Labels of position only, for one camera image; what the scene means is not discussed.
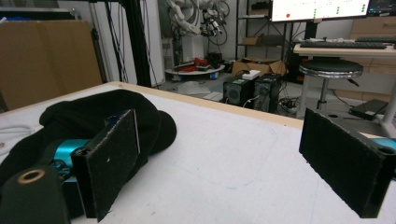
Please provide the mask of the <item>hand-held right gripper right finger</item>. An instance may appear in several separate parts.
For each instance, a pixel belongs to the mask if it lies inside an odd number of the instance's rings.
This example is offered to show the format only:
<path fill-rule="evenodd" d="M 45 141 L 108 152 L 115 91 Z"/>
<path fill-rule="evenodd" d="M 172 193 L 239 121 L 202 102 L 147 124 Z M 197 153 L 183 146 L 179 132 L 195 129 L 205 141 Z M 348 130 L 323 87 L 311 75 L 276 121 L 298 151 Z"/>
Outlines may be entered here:
<path fill-rule="evenodd" d="M 334 115 L 307 108 L 299 152 L 359 217 L 378 217 L 396 172 L 396 150 L 348 128 Z"/>

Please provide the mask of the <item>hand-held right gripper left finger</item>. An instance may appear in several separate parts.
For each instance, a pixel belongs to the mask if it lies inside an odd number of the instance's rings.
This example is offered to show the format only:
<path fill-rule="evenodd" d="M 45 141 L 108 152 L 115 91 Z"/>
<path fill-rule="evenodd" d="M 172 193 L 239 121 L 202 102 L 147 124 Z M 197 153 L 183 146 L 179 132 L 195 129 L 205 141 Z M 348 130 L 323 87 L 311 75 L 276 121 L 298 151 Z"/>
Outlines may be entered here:
<path fill-rule="evenodd" d="M 107 119 L 93 139 L 71 154 L 87 218 L 100 222 L 128 180 L 140 153 L 134 110 Z"/>

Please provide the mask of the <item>black knit hat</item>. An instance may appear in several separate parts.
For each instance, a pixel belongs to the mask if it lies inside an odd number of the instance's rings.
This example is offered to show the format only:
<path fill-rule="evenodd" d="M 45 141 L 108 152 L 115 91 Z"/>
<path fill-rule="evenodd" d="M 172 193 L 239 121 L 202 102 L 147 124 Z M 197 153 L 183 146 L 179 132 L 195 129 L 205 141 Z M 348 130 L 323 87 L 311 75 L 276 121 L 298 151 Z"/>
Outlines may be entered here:
<path fill-rule="evenodd" d="M 36 164 L 50 143 L 61 139 L 91 139 L 105 127 L 105 119 L 129 109 L 136 113 L 140 146 L 134 169 L 128 174 L 132 178 L 149 156 L 174 143 L 177 126 L 168 113 L 157 109 L 142 94 L 115 90 L 47 107 L 39 118 L 43 128 L 19 141 L 0 163 L 0 188 L 13 175 Z"/>

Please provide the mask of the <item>white power strip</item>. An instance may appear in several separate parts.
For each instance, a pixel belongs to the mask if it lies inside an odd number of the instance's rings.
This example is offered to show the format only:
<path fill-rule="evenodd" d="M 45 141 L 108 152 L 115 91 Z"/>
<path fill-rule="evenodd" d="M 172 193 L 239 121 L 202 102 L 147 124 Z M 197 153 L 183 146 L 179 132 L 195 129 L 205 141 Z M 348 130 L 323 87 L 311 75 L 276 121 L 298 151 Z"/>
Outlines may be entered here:
<path fill-rule="evenodd" d="M 281 98 L 278 101 L 278 104 L 281 106 L 281 108 L 289 114 L 295 114 L 297 112 L 299 103 L 299 97 Z"/>

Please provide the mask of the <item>black round stool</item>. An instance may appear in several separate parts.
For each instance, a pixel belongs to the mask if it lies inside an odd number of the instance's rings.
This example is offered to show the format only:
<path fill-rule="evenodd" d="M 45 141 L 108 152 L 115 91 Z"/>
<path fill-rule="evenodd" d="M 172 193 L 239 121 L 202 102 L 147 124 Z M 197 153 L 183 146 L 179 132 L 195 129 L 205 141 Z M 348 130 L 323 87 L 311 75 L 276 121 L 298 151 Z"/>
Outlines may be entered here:
<path fill-rule="evenodd" d="M 357 85 L 353 78 L 362 75 L 363 66 L 358 63 L 336 58 L 314 58 L 300 63 L 299 71 L 304 75 L 304 84 L 296 117 L 302 119 L 305 114 L 305 101 L 311 77 L 323 79 L 320 97 L 317 102 L 317 109 L 321 109 L 326 104 L 329 81 L 331 79 L 345 78 L 354 85 Z"/>

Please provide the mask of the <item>black computer tower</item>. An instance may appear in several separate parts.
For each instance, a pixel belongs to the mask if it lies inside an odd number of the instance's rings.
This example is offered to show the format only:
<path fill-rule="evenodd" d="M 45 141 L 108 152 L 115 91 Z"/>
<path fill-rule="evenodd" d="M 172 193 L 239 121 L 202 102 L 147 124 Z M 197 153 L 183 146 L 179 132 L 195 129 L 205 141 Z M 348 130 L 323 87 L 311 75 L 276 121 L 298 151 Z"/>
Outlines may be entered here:
<path fill-rule="evenodd" d="M 274 113 L 280 91 L 280 75 L 265 75 L 259 77 L 254 83 L 255 110 Z"/>
<path fill-rule="evenodd" d="M 242 106 L 253 97 L 254 82 L 242 78 L 232 78 L 223 83 L 224 102 Z"/>

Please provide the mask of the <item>light wooden desk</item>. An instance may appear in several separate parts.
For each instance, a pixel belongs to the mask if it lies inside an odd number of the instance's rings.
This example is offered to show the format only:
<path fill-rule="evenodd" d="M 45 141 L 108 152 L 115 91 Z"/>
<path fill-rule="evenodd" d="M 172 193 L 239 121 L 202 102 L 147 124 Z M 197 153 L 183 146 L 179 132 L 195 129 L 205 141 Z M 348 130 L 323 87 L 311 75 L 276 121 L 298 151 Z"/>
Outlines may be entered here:
<path fill-rule="evenodd" d="M 324 49 L 324 48 L 302 48 L 297 44 L 294 53 L 301 56 L 333 57 L 333 58 L 369 58 L 369 59 L 392 59 L 396 60 L 396 49 L 387 46 L 385 49 Z M 392 124 L 396 114 L 396 80 L 393 82 L 391 97 L 388 108 L 383 116 L 378 117 L 382 129 L 388 137 L 396 138 L 396 127 Z"/>

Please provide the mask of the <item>black keyboard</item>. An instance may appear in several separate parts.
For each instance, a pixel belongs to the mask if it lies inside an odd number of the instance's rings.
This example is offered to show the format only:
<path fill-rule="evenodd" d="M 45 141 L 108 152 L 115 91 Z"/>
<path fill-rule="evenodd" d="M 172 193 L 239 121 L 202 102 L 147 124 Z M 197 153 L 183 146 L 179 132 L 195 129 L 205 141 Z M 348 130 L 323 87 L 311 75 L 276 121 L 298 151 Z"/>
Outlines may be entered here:
<path fill-rule="evenodd" d="M 328 41 L 304 41 L 301 48 L 324 48 L 324 49 L 386 49 L 387 46 L 377 42 L 328 42 Z"/>
<path fill-rule="evenodd" d="M 396 44 L 396 36 L 359 36 L 355 38 L 355 42 Z"/>

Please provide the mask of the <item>brown cardboard board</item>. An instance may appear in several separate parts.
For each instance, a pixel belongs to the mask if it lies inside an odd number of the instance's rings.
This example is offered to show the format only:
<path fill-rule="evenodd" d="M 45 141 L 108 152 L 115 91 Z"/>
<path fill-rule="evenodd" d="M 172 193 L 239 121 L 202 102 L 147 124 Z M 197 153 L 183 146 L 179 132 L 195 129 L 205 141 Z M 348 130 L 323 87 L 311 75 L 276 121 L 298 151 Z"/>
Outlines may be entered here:
<path fill-rule="evenodd" d="M 101 83 L 86 21 L 0 24 L 0 98 L 10 110 Z"/>

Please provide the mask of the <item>small white box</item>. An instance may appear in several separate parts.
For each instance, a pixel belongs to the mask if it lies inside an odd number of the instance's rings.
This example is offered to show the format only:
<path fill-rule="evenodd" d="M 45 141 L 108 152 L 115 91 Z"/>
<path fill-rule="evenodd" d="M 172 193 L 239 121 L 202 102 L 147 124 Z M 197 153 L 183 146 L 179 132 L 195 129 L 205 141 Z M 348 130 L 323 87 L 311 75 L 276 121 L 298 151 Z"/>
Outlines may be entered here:
<path fill-rule="evenodd" d="M 250 70 L 248 73 L 242 75 L 242 79 L 253 80 L 256 77 L 259 77 L 262 74 L 260 70 Z"/>

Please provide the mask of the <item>open cardboard box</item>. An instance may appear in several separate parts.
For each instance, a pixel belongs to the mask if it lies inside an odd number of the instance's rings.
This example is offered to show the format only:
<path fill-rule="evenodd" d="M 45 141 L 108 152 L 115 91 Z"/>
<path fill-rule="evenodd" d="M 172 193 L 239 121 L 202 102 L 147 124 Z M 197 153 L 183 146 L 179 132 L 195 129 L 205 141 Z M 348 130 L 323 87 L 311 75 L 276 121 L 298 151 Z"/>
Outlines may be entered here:
<path fill-rule="evenodd" d="M 274 73 L 281 76 L 284 76 L 288 72 L 286 65 L 281 60 L 254 57 L 245 57 L 233 63 L 233 76 L 240 75 L 242 70 L 259 70 L 263 74 Z"/>

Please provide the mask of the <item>large computer monitor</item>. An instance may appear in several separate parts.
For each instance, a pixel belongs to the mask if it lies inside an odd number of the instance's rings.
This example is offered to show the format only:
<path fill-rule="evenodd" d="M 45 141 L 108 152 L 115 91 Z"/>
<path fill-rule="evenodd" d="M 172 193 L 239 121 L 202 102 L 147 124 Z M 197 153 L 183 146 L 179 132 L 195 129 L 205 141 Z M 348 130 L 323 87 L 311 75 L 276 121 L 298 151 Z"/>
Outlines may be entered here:
<path fill-rule="evenodd" d="M 370 0 L 270 0 L 273 22 L 324 21 L 365 17 Z"/>

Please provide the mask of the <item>dark computer monitor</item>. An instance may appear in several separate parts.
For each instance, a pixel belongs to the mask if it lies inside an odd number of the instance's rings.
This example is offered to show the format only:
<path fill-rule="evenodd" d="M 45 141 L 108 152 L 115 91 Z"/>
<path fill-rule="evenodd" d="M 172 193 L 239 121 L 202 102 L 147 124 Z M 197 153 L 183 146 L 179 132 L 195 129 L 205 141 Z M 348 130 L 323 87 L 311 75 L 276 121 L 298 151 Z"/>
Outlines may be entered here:
<path fill-rule="evenodd" d="M 370 0 L 367 15 L 371 17 L 396 16 L 396 0 Z"/>

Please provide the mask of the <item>black metal shelf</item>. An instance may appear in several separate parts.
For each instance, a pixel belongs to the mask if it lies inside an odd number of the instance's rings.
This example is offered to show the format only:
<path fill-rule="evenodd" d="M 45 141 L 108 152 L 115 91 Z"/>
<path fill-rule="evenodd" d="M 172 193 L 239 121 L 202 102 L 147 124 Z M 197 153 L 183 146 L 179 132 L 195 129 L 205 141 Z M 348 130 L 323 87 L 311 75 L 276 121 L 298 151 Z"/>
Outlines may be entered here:
<path fill-rule="evenodd" d="M 235 59 L 287 60 L 293 24 L 273 22 L 271 3 L 272 0 L 236 0 Z"/>

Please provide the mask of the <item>black metal stand post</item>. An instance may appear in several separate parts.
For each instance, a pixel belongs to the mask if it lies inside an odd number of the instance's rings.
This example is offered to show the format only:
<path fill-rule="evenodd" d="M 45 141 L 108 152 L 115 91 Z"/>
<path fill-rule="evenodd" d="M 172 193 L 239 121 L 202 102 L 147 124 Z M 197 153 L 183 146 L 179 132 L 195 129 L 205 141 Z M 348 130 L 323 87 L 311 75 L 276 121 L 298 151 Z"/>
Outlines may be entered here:
<path fill-rule="evenodd" d="M 120 3 L 126 13 L 137 84 L 143 87 L 150 87 L 149 56 L 140 0 L 120 0 Z"/>

